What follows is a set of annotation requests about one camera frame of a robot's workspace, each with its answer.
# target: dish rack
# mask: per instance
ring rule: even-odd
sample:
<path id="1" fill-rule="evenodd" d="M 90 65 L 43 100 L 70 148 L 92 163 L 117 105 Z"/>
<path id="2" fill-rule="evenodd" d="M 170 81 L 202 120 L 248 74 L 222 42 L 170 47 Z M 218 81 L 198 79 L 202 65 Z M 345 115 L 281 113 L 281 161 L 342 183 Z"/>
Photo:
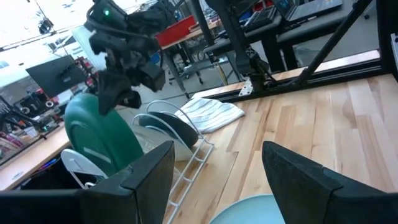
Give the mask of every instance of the dish rack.
<path id="1" fill-rule="evenodd" d="M 192 120 L 187 116 L 187 114 L 182 111 L 178 106 L 168 102 L 168 101 L 164 101 L 164 100 L 155 100 L 152 101 L 151 103 L 148 104 L 146 112 L 150 111 L 150 107 L 154 104 L 159 104 L 159 103 L 163 103 L 166 105 L 169 105 L 179 111 L 181 111 L 181 113 L 189 120 L 190 122 L 190 126 L 194 128 L 194 130 L 197 132 L 198 134 L 198 142 L 194 145 L 194 147 L 196 148 L 193 152 L 192 152 L 192 156 L 191 158 L 188 160 L 187 164 L 185 165 L 185 167 L 182 169 L 182 171 L 180 171 L 176 166 L 174 167 L 174 178 L 176 178 L 176 181 L 173 181 L 173 185 L 172 185 L 172 189 L 170 191 L 170 197 L 169 197 L 169 204 L 168 204 L 168 208 L 170 208 L 170 212 L 171 215 L 169 217 L 169 219 L 167 220 L 166 223 L 171 223 L 174 219 L 174 217 L 176 216 L 178 209 L 180 208 L 182 202 L 184 201 L 185 197 L 187 196 L 190 188 L 192 187 L 194 181 L 196 180 L 196 178 L 198 177 L 200 171 L 202 170 L 203 166 L 205 165 L 209 155 L 211 154 L 213 148 L 214 148 L 214 144 L 210 143 L 206 137 L 204 137 L 204 135 L 195 127 L 195 125 L 192 123 Z M 161 111 L 161 113 L 164 114 L 168 114 L 170 116 L 173 116 L 175 118 L 178 118 L 177 116 L 175 116 L 173 113 L 168 112 L 168 111 Z M 160 118 L 153 116 L 151 114 L 147 114 L 147 113 L 142 113 L 139 115 L 136 115 L 133 119 L 132 119 L 132 124 L 134 125 L 135 122 L 141 118 L 141 117 L 150 117 L 152 119 L 157 120 L 158 122 L 161 122 L 164 126 L 166 126 L 176 137 L 177 140 L 180 141 L 189 151 L 191 151 L 191 149 L 182 141 L 182 138 L 177 134 L 177 132 L 169 125 L 167 124 L 165 121 L 161 120 Z M 146 128 L 151 128 L 154 129 L 156 131 L 162 132 L 166 135 L 168 135 L 164 130 L 159 129 L 157 127 L 154 126 L 146 126 Z M 188 168 L 193 164 L 193 161 L 197 161 L 198 162 L 198 168 L 197 170 L 193 173 L 193 177 L 188 178 Z M 176 192 L 177 186 L 179 186 L 180 184 L 187 184 L 187 186 L 185 187 L 185 190 L 182 191 L 182 196 L 179 197 L 179 199 L 177 199 L 176 202 L 174 202 L 171 199 L 171 196 Z"/>

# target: white wire rack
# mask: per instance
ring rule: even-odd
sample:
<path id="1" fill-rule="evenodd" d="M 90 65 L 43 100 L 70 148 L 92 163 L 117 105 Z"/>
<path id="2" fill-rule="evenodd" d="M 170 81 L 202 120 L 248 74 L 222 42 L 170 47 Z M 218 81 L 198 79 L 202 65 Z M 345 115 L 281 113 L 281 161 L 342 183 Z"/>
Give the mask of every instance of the white wire rack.
<path id="1" fill-rule="evenodd" d="M 173 186 L 172 186 L 172 189 L 171 189 L 171 191 L 170 191 L 170 196 L 175 192 L 177 186 L 178 186 L 180 183 L 182 183 L 182 182 L 185 181 L 188 185 L 187 185 L 187 187 L 185 188 L 185 191 L 183 191 L 182 196 L 180 197 L 180 199 L 179 199 L 177 202 L 173 202 L 173 201 L 171 201 L 171 199 L 169 200 L 169 204 L 173 207 L 173 209 L 172 209 L 171 216 L 170 216 L 169 220 L 167 221 L 167 223 L 171 223 L 171 222 L 173 221 L 175 215 L 177 214 L 177 212 L 178 212 L 178 210 L 179 210 L 179 208 L 180 208 L 182 202 L 184 201 L 185 197 L 187 196 L 187 194 L 188 194 L 190 188 L 192 187 L 194 181 L 196 180 L 196 178 L 198 177 L 200 171 L 202 170 L 203 166 L 205 165 L 205 163 L 206 163 L 206 161 L 207 161 L 209 155 L 211 154 L 211 152 L 212 152 L 212 150 L 213 150 L 213 148 L 214 148 L 214 144 L 213 144 L 213 143 L 210 143 L 208 140 L 206 140 L 206 137 L 204 137 L 204 135 L 202 135 L 202 133 L 195 127 L 195 125 L 193 124 L 192 120 L 187 116 L 187 114 L 186 114 L 184 111 L 182 111 L 178 106 L 175 106 L 175 105 L 172 104 L 172 103 L 169 103 L 169 102 L 164 101 L 164 100 L 155 100 L 155 101 L 153 101 L 153 102 L 151 102 L 151 103 L 148 104 L 147 109 L 146 109 L 146 112 L 149 112 L 149 108 L 150 108 L 152 105 L 154 105 L 154 104 L 159 104 L 159 103 L 164 103 L 164 104 L 170 105 L 171 107 L 174 107 L 175 109 L 181 111 L 181 113 L 182 113 L 185 117 L 187 117 L 187 119 L 188 119 L 189 122 L 191 123 L 191 126 L 192 126 L 192 127 L 195 129 L 195 131 L 197 132 L 198 138 L 199 138 L 199 141 L 200 141 L 199 143 L 197 143 L 197 144 L 198 144 L 198 147 L 196 148 L 196 150 L 195 150 L 194 152 L 192 152 L 192 156 L 191 156 L 191 158 L 188 160 L 188 163 L 187 163 L 186 166 L 184 167 L 183 171 L 179 171 L 176 167 L 174 167 L 175 173 L 178 174 L 178 179 L 177 179 L 177 181 L 176 181 L 176 182 L 173 184 Z M 161 113 L 168 114 L 168 115 L 171 115 L 171 116 L 174 116 L 174 117 L 178 118 L 178 117 L 175 116 L 173 113 L 170 113 L 170 112 L 168 112 L 168 111 L 161 111 Z M 177 134 L 177 132 L 176 132 L 169 124 L 167 124 L 165 121 L 161 120 L 160 118 L 158 118 L 158 117 L 156 117 L 156 116 L 153 116 L 153 115 L 147 114 L 147 113 L 139 114 L 139 115 L 135 116 L 135 117 L 132 119 L 132 123 L 134 124 L 134 122 L 137 121 L 138 118 L 144 117 L 144 116 L 150 117 L 150 118 L 152 118 L 152 119 L 155 119 L 155 120 L 161 122 L 163 125 L 165 125 L 167 128 L 170 129 L 170 131 L 177 137 L 177 140 L 178 140 L 178 141 L 180 141 L 185 147 L 187 147 L 188 150 L 191 150 L 191 149 L 182 141 L 182 138 Z M 161 130 L 161 129 L 156 128 L 156 127 L 153 127 L 153 126 L 146 126 L 146 128 L 152 128 L 152 129 L 155 129 L 155 130 L 157 130 L 157 131 L 160 131 L 160 132 L 162 132 L 162 133 L 164 133 L 164 134 L 167 134 L 164 130 Z M 198 157 L 198 153 L 199 153 L 200 151 L 202 151 L 202 148 L 205 146 L 205 143 L 206 143 L 210 148 L 205 152 L 204 157 L 203 157 L 202 159 L 200 159 L 200 158 Z M 196 170 L 196 172 L 194 173 L 193 177 L 190 179 L 190 178 L 187 177 L 187 170 L 188 170 L 189 166 L 192 164 L 192 162 L 193 162 L 194 160 L 197 161 L 197 162 L 199 162 L 199 167 L 198 167 L 198 169 Z"/>

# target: metal table leg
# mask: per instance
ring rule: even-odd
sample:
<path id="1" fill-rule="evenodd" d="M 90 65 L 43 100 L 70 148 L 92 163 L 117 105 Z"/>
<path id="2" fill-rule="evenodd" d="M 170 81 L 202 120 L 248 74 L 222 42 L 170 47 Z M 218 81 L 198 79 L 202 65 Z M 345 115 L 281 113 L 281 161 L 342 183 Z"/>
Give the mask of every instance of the metal table leg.
<path id="1" fill-rule="evenodd" d="M 298 68 L 296 55 L 294 54 L 293 46 L 282 46 L 282 51 L 284 52 L 285 62 L 287 70 L 293 70 Z"/>
<path id="2" fill-rule="evenodd" d="M 194 63 L 194 62 L 195 62 L 195 59 L 193 59 L 191 50 L 187 47 L 187 45 L 185 44 L 185 42 L 184 42 L 184 41 L 181 42 L 180 45 L 181 45 L 182 49 L 184 49 L 184 51 L 187 53 L 187 57 L 188 57 L 189 61 L 190 61 L 191 63 Z M 203 84 L 203 81 L 202 81 L 202 79 L 201 79 L 201 74 L 200 74 L 200 72 L 196 72 L 196 74 L 197 74 L 197 76 L 198 76 L 198 78 L 199 78 L 199 82 L 200 82 L 201 84 Z"/>
<path id="3" fill-rule="evenodd" d="M 276 35 L 266 35 L 265 39 L 261 40 L 262 47 L 266 53 L 269 67 L 272 72 L 284 72 L 285 65 L 279 51 Z"/>
<path id="4" fill-rule="evenodd" d="M 168 53 L 167 50 L 163 51 L 163 58 L 164 61 L 166 62 L 167 66 L 170 69 L 171 74 L 173 75 L 175 81 L 177 82 L 177 84 L 179 85 L 181 91 L 185 94 L 185 96 L 189 99 L 189 94 L 187 93 L 187 90 L 184 87 L 184 84 L 181 81 L 180 75 L 178 74 L 177 71 L 177 66 L 174 63 L 173 58 L 170 56 L 170 54 Z"/>
<path id="5" fill-rule="evenodd" d="M 236 67 L 236 63 L 235 63 L 235 52 L 233 52 L 233 51 L 226 52 L 225 56 L 226 56 L 226 58 L 228 58 L 229 64 L 231 65 L 236 78 L 238 79 L 239 82 L 242 82 L 241 75 L 240 75 L 241 73 L 238 71 L 238 68 Z"/>

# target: dish towel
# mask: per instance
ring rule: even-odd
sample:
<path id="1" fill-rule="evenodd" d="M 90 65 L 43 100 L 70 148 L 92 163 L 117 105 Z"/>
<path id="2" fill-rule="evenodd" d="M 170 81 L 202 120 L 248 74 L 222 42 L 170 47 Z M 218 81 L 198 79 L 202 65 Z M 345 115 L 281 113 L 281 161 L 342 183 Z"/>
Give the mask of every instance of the dish towel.
<path id="1" fill-rule="evenodd" d="M 244 116 L 244 111 L 232 103 L 194 98 L 181 108 L 201 133 L 212 133 Z M 175 113 L 182 121 L 192 126 L 181 111 Z"/>

